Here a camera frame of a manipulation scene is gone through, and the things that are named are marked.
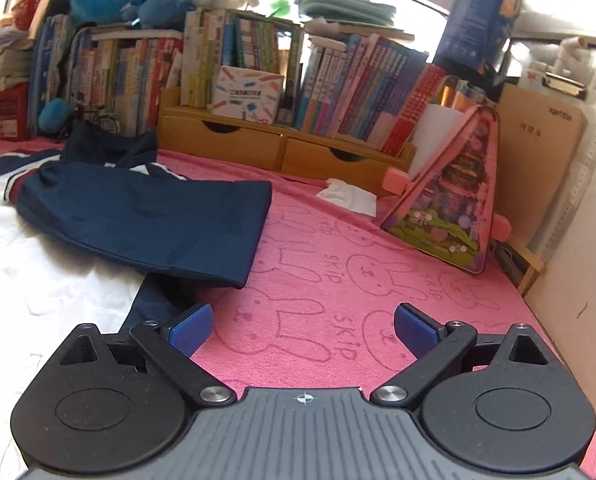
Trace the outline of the white and navy jacket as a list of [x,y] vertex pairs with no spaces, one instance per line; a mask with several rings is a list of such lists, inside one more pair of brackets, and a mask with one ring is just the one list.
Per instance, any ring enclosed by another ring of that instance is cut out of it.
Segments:
[[266,181],[176,174],[152,134],[83,127],[60,148],[0,151],[0,479],[24,471],[10,413],[63,336],[244,287],[271,203]]

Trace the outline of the pink triangular toy house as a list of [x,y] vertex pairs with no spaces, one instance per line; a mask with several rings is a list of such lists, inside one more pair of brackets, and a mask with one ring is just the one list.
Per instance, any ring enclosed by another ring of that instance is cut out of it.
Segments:
[[492,240],[511,223],[494,211],[500,118],[491,106],[470,108],[403,191],[380,227],[451,266],[479,274]]

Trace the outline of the crumpled white tissue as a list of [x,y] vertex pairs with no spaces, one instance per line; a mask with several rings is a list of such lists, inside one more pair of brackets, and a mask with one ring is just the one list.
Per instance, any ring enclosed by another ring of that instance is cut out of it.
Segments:
[[326,188],[316,196],[356,214],[364,214],[371,218],[375,218],[377,214],[377,196],[343,180],[328,179]]

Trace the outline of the wooden desk drawer organizer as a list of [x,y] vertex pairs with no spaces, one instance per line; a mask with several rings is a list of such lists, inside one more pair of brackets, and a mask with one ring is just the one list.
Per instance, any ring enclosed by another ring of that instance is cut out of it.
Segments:
[[178,88],[161,91],[158,146],[164,150],[237,162],[292,177],[339,179],[385,196],[388,170],[410,168],[416,147],[405,144],[398,156],[364,145],[298,130],[214,116],[182,106]]

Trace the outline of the miniature bicycle model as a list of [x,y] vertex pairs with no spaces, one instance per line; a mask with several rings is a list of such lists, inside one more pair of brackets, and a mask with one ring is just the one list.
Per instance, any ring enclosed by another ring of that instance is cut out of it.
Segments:
[[101,107],[89,108],[79,103],[72,111],[68,125],[75,127],[82,122],[90,122],[109,133],[120,134],[120,122],[116,116]]

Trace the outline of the brown cardboard board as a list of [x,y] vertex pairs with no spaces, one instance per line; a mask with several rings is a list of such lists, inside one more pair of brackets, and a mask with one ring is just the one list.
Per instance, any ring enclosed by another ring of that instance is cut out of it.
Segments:
[[511,223],[514,240],[530,248],[588,121],[575,101],[517,84],[503,87],[498,113],[496,212]]

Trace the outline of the blue plush ball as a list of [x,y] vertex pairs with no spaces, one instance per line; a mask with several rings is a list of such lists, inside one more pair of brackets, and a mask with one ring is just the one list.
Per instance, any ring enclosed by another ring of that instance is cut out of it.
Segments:
[[38,118],[38,127],[44,133],[60,133],[74,110],[63,99],[54,99],[44,106]]

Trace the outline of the pocket label printer box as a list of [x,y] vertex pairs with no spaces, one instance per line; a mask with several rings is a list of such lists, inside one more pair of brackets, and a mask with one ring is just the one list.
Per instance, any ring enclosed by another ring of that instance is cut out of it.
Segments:
[[210,113],[272,125],[283,86],[284,77],[279,74],[222,66],[213,85]]

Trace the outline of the row of upright books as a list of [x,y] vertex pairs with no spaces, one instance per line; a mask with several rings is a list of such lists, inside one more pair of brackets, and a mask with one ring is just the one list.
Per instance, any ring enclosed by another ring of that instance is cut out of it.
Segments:
[[135,136],[157,125],[162,92],[220,116],[402,153],[446,81],[425,53],[367,27],[318,37],[275,18],[187,13],[182,30],[76,26],[49,18],[33,49],[27,126],[55,134],[69,117]]

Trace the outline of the red plastic basket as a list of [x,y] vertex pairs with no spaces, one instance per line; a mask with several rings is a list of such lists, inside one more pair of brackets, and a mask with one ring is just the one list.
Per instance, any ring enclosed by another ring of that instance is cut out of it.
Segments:
[[0,140],[22,142],[29,139],[28,91],[28,82],[0,91]]

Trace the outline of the dark blue box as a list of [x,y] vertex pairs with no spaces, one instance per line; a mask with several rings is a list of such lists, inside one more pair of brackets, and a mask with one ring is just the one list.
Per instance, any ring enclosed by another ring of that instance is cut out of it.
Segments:
[[434,64],[489,91],[515,18],[511,0],[454,0]]

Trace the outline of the stack of papers and notebooks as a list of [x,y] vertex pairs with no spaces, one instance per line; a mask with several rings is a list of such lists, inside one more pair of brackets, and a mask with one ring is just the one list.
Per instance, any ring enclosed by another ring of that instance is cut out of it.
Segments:
[[0,29],[0,91],[29,81],[33,47],[26,30]]

